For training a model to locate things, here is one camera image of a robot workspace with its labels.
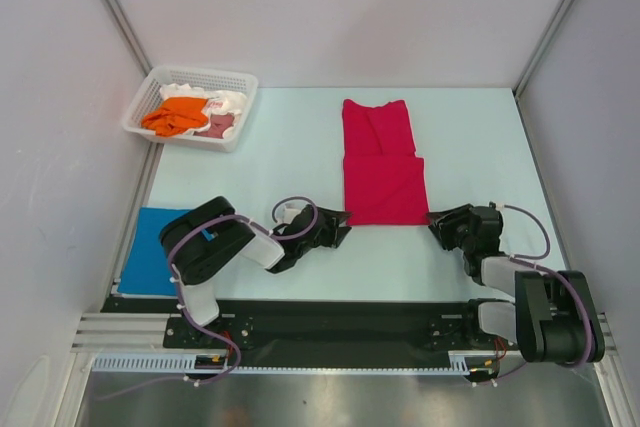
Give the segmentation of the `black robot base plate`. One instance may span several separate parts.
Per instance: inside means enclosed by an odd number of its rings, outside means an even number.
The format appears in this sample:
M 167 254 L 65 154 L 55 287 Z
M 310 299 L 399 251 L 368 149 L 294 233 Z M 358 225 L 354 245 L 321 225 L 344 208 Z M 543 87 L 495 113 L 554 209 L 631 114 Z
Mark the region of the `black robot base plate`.
M 471 302 L 222 300 L 211 338 L 188 325 L 174 299 L 110 297 L 106 314 L 158 314 L 160 344 L 218 355 L 240 349 L 244 368 L 427 369 L 459 353 L 479 364 L 519 354 L 472 324 Z

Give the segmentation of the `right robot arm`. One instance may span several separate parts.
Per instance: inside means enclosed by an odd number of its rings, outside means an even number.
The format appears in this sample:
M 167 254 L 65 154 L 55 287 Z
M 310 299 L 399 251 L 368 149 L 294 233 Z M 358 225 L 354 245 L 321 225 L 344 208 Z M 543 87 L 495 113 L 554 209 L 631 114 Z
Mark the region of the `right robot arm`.
M 527 216 L 540 229 L 545 243 L 541 254 L 501 250 L 505 210 Z M 604 358 L 604 333 L 587 278 L 579 271 L 555 271 L 543 265 L 551 239 L 537 216 L 522 207 L 491 202 L 430 212 L 426 219 L 443 250 L 461 252 L 468 277 L 510 297 L 475 303 L 476 314 L 461 323 L 462 338 L 469 346 L 484 348 L 497 336 L 514 343 L 529 363 L 565 368 Z

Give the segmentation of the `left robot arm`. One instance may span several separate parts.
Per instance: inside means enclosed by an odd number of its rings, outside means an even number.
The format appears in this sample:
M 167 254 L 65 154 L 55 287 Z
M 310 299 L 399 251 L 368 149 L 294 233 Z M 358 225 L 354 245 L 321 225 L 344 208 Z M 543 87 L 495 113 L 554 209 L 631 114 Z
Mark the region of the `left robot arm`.
M 335 250 L 352 227 L 349 211 L 321 207 L 304 196 L 287 197 L 272 208 L 274 226 L 266 228 L 240 214 L 218 196 L 166 224 L 159 242 L 175 287 L 177 309 L 186 334 L 207 347 L 217 340 L 242 347 L 240 327 L 222 327 L 214 279 L 223 268 L 247 261 L 264 272 L 284 275 L 318 249 Z

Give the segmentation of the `red t shirt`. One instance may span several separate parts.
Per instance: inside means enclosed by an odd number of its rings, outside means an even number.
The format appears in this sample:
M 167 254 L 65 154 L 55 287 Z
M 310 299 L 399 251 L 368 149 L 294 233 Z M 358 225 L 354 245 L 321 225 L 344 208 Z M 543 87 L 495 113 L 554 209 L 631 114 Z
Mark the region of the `red t shirt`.
M 418 226 L 429 212 L 425 160 L 416 152 L 406 103 L 342 108 L 344 207 L 355 226 Z

